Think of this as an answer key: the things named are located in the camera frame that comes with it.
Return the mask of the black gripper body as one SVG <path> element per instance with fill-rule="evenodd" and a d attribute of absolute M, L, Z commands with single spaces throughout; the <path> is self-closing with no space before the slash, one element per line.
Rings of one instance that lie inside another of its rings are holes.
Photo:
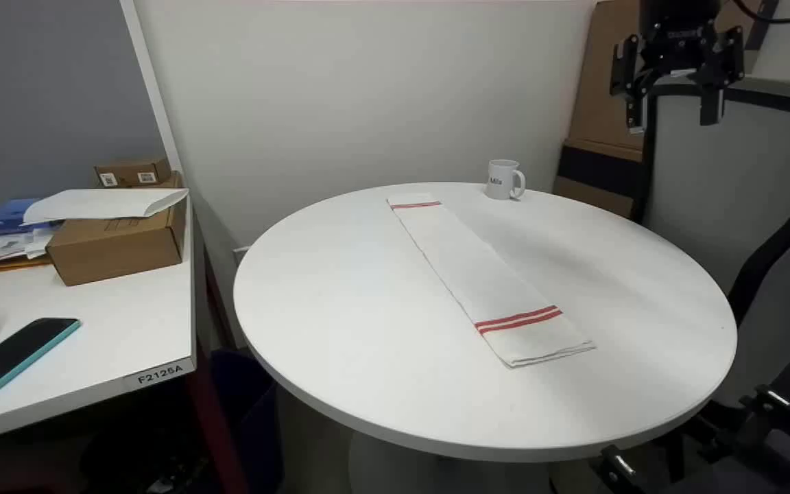
<path fill-rule="evenodd" d="M 690 77 L 697 85 L 697 68 L 702 62 L 702 47 L 717 39 L 710 21 L 664 21 L 655 18 L 642 28 L 642 68 L 636 80 L 642 91 L 653 88 L 664 77 Z"/>

